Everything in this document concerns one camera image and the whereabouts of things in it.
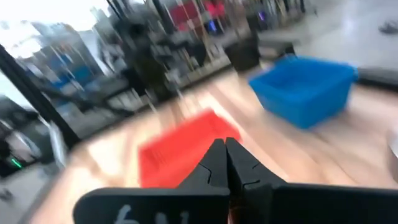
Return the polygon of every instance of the desk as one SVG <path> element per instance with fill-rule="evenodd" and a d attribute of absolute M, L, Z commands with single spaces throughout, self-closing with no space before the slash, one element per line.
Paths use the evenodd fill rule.
<path fill-rule="evenodd" d="M 138 187 L 137 147 L 208 107 L 234 124 L 246 149 L 286 181 L 398 188 L 391 172 L 398 165 L 386 144 L 398 122 L 398 95 L 354 86 L 344 112 L 305 132 L 264 111 L 246 80 L 229 72 L 78 146 L 31 223 L 73 223 L 73 206 L 83 194 Z"/>

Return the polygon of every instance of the wooden table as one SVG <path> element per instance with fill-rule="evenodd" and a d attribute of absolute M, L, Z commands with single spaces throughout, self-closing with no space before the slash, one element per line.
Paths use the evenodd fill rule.
<path fill-rule="evenodd" d="M 398 122 L 398 95 L 355 86 L 344 112 L 306 132 L 264 111 L 246 79 L 229 72 L 79 146 L 31 223 L 73 223 L 73 206 L 83 194 L 138 187 L 138 146 L 209 107 L 239 129 L 246 149 L 289 182 L 398 188 L 391 172 L 398 165 L 386 144 Z"/>

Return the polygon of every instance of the red plastic basket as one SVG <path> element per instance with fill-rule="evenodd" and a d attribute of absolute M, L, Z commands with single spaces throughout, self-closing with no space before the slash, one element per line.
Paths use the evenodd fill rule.
<path fill-rule="evenodd" d="M 178 186 L 196 167 L 217 138 L 240 140 L 237 129 L 206 110 L 139 151 L 141 187 Z"/>

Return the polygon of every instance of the blue plastic bin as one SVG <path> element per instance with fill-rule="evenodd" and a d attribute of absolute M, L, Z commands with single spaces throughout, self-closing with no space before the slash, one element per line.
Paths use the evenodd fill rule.
<path fill-rule="evenodd" d="M 345 107 L 357 77 L 347 64 L 288 57 L 249 84 L 266 110 L 308 129 Z"/>

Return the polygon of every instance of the black mount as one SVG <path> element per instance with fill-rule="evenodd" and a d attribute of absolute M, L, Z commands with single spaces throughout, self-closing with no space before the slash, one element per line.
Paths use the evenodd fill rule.
<path fill-rule="evenodd" d="M 289 184 L 235 139 L 217 139 L 176 189 L 99 189 L 76 224 L 398 223 L 398 190 Z"/>

